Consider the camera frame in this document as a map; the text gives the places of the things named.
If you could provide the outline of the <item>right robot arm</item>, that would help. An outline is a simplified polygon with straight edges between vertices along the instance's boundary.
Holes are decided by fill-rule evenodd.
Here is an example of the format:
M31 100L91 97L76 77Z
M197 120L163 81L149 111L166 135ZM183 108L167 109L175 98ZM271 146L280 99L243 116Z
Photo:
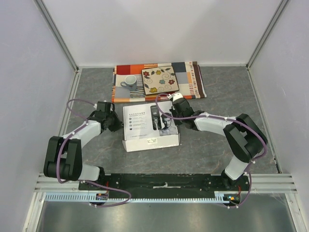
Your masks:
M194 111L181 94L170 97L172 115L187 128L207 131L224 136L232 150L233 157L221 173L221 184L226 190L233 190L246 169L258 158L267 153L267 138L247 115L222 117L204 111Z

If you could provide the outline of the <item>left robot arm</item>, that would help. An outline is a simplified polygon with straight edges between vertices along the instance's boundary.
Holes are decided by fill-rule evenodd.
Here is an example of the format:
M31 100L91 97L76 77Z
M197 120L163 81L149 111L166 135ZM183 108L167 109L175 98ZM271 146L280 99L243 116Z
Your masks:
M75 130L49 139L43 173L46 177L56 178L59 183L87 180L95 190L106 185L104 169L83 163L82 148L105 130L115 132L123 128L115 105L99 101L93 104L95 110L84 118Z

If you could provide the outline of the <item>white hair clipper kit box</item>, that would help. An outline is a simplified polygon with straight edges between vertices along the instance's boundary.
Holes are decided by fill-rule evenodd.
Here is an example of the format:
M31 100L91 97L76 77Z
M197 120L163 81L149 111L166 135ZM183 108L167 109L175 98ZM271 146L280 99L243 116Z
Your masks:
M161 130L153 130L150 107L155 103L138 104L123 107L124 140L126 152L159 149L180 145L180 134L173 119L166 117L160 111ZM159 102L158 110L171 116L171 102Z

